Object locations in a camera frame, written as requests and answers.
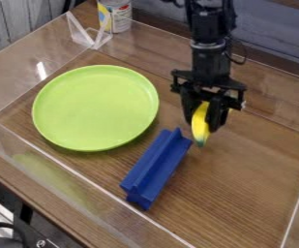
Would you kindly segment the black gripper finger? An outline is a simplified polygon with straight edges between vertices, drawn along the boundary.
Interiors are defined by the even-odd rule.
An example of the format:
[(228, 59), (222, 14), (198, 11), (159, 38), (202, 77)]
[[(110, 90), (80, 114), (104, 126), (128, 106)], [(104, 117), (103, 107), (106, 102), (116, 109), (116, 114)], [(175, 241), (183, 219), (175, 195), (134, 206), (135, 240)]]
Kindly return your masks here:
[(215, 96), (210, 100), (206, 121), (211, 133), (216, 132), (222, 126), (226, 125), (230, 113), (230, 107), (223, 97)]
[(184, 118), (187, 123), (192, 124), (192, 115), (202, 104), (202, 99), (199, 98), (199, 95), (187, 87), (182, 88), (180, 96)]

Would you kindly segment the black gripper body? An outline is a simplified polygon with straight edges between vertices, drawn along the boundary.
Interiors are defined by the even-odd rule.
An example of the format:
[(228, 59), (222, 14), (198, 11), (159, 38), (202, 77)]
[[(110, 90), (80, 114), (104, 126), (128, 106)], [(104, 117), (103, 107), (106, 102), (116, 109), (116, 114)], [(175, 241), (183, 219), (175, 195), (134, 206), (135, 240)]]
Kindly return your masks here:
[(190, 88), (210, 103), (215, 96), (227, 101), (230, 109), (243, 109), (247, 86), (231, 77), (231, 48), (226, 42), (202, 44), (191, 42), (192, 67), (171, 71), (171, 91), (180, 95), (183, 87)]

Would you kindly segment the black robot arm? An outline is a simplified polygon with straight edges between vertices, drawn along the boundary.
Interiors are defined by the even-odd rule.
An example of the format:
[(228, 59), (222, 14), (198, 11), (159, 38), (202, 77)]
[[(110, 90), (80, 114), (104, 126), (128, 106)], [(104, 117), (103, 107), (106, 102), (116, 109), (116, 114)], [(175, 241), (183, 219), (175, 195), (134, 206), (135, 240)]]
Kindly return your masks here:
[(231, 77), (232, 31), (235, 30), (234, 0), (184, 0), (191, 30), (192, 68), (174, 69), (171, 91), (182, 97), (183, 113), (192, 123), (194, 113), (202, 104), (208, 107), (203, 120), (208, 131), (226, 125), (228, 111), (242, 110), (247, 86)]

